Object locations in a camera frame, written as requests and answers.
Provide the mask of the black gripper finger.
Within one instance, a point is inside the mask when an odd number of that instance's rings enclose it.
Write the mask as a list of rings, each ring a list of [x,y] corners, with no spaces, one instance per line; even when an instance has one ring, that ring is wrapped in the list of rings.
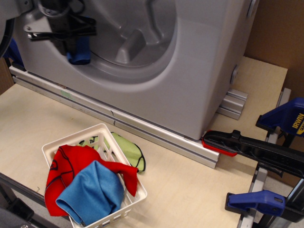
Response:
[[[67,55],[67,46],[66,42],[64,40],[53,40],[54,46],[57,48],[57,50],[60,52],[61,55],[66,56]]]
[[[66,41],[68,57],[72,58],[77,52],[77,38],[69,38]]]

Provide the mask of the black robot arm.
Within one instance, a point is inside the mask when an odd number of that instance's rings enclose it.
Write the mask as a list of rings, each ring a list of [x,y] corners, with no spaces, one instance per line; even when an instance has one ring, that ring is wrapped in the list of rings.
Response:
[[[74,65],[90,62],[89,37],[96,35],[96,21],[82,16],[83,0],[39,0],[42,18],[24,27],[31,41],[49,40]]]

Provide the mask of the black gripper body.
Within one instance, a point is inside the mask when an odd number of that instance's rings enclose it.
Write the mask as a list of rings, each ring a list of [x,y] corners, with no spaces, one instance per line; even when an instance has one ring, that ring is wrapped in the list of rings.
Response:
[[[74,13],[71,8],[62,11],[41,8],[42,17],[24,26],[29,39],[59,40],[82,36],[95,36],[96,21]]]

